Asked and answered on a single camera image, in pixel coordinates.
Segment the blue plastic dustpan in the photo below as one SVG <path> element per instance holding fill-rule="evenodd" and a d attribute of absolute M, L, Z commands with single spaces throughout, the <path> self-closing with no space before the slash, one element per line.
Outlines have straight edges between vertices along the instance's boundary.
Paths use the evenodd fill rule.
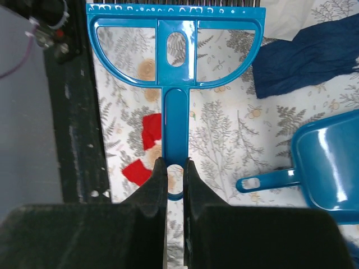
<path fill-rule="evenodd" d="M 358 224 L 358 110 L 300 127 L 291 139 L 293 167 L 256 175 L 259 185 L 241 193 L 300 186 L 310 208 L 326 211 L 339 225 Z"/>

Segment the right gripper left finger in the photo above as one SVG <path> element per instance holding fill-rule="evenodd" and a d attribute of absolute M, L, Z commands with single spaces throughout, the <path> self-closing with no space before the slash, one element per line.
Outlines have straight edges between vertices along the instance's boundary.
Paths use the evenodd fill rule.
<path fill-rule="evenodd" d="M 167 168 L 121 203 L 25 205 L 1 223 L 2 268 L 166 268 Z"/>

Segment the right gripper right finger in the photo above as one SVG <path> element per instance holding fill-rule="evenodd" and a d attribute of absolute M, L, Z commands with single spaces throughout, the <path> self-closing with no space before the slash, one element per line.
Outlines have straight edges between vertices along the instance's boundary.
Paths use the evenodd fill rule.
<path fill-rule="evenodd" d="M 183 172 L 184 265 L 188 268 L 355 268 L 356 247 L 326 212 L 232 206 Z"/>

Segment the blue hand brush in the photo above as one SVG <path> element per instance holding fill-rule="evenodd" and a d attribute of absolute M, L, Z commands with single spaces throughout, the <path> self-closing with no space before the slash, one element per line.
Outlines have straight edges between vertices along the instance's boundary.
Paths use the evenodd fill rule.
<path fill-rule="evenodd" d="M 88 36 L 103 67 L 126 84 L 162 92 L 162 157 L 167 166 L 188 158 L 190 90 L 232 82 L 254 61 L 264 36 L 266 9 L 259 1 L 95 1 L 85 8 Z M 98 36 L 102 27 L 151 28 L 155 31 L 155 77 L 150 81 L 123 73 L 105 55 Z M 200 30 L 251 30 L 250 51 L 223 78 L 197 79 Z"/>

